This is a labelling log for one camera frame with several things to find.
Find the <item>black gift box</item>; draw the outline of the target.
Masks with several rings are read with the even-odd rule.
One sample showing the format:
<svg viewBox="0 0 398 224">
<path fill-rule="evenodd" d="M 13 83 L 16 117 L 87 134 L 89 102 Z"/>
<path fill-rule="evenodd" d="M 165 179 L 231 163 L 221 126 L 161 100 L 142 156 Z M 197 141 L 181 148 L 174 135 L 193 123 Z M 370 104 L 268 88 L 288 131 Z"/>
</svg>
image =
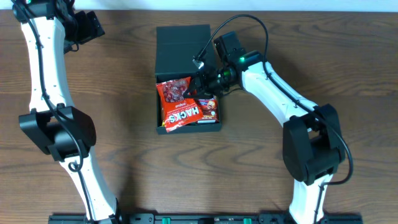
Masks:
<svg viewBox="0 0 398 224">
<path fill-rule="evenodd" d="M 173 79 L 190 77 L 198 70 L 192 62 L 193 57 L 208 42 L 211 36 L 209 24 L 194 26 L 165 26 L 157 27 L 157 50 L 155 59 L 155 82 L 156 84 Z M 206 48 L 205 55 L 208 65 L 216 66 L 215 54 L 212 46 Z M 187 133 L 205 133 L 220 131 L 221 116 L 215 123 L 188 124 L 181 128 L 166 132 L 162 125 L 162 105 L 160 96 L 156 93 L 157 106 L 157 127 L 158 134 L 187 134 Z M 216 115 L 219 115 L 220 106 L 216 109 Z"/>
</svg>

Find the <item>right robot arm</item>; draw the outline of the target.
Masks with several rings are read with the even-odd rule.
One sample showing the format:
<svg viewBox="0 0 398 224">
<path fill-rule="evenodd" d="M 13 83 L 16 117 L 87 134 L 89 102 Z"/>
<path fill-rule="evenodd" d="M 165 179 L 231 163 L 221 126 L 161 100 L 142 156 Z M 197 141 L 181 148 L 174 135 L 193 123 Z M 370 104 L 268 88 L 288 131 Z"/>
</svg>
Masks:
<svg viewBox="0 0 398 224">
<path fill-rule="evenodd" d="M 275 116 L 283 128 L 282 156 L 294 178 L 294 194 L 289 213 L 295 223 L 324 222 L 323 202 L 333 174 L 347 159 L 353 159 L 342 138 L 338 113 L 332 105 L 318 106 L 289 86 L 274 71 L 264 53 L 247 52 L 230 32 L 215 39 L 223 68 L 206 64 L 206 49 L 194 56 L 198 72 L 188 87 L 186 98 L 221 96 L 233 85 L 254 95 Z"/>
</svg>

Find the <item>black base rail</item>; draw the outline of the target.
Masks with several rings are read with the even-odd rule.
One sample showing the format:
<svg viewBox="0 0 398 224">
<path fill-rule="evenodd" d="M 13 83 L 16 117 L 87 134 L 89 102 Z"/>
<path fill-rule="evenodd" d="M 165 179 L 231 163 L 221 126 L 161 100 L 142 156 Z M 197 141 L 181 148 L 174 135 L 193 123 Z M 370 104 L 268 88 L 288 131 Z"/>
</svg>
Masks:
<svg viewBox="0 0 398 224">
<path fill-rule="evenodd" d="M 89 222 L 86 215 L 51 215 L 48 224 L 126 223 L 126 224 L 288 224 L 296 223 L 287 212 L 268 212 L 258 215 L 154 215 L 135 213 L 119 218 Z M 317 223 L 362 224 L 361 215 L 325 214 Z"/>
</svg>

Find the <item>red Hello Panda box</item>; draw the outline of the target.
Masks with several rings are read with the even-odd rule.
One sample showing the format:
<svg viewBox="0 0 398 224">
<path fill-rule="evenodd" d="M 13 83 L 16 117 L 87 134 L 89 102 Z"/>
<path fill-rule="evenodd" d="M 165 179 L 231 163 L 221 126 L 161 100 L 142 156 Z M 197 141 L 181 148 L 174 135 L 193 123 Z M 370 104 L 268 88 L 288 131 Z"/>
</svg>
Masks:
<svg viewBox="0 0 398 224">
<path fill-rule="evenodd" d="M 199 99 L 195 101 L 203 113 L 202 118 L 197 121 L 198 124 L 219 122 L 218 101 L 216 97 L 211 99 Z"/>
</svg>

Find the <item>red Hacks candy bag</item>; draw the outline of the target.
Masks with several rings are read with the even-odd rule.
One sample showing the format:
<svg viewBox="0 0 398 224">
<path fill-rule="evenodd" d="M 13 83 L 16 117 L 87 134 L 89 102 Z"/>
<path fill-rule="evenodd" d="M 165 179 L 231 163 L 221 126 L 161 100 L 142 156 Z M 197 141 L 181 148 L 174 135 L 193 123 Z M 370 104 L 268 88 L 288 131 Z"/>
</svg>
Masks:
<svg viewBox="0 0 398 224">
<path fill-rule="evenodd" d="M 186 77 L 156 84 L 164 111 L 164 127 L 167 133 L 195 123 L 203 117 L 203 112 L 196 101 L 183 96 L 189 87 L 190 80 L 190 77 Z"/>
</svg>

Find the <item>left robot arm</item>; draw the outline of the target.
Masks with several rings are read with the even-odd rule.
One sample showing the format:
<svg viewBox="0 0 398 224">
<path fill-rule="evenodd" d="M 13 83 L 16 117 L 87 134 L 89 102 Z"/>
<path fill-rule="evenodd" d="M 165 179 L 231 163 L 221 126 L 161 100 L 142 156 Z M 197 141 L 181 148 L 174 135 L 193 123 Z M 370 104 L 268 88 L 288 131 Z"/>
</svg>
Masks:
<svg viewBox="0 0 398 224">
<path fill-rule="evenodd" d="M 75 108 L 65 54 L 104 35 L 95 12 L 75 12 L 73 1 L 13 1 L 14 17 L 27 43 L 31 74 L 29 112 L 22 132 L 69 174 L 84 203 L 84 215 L 51 215 L 49 223 L 122 223 L 116 196 L 95 156 L 92 118 Z"/>
</svg>

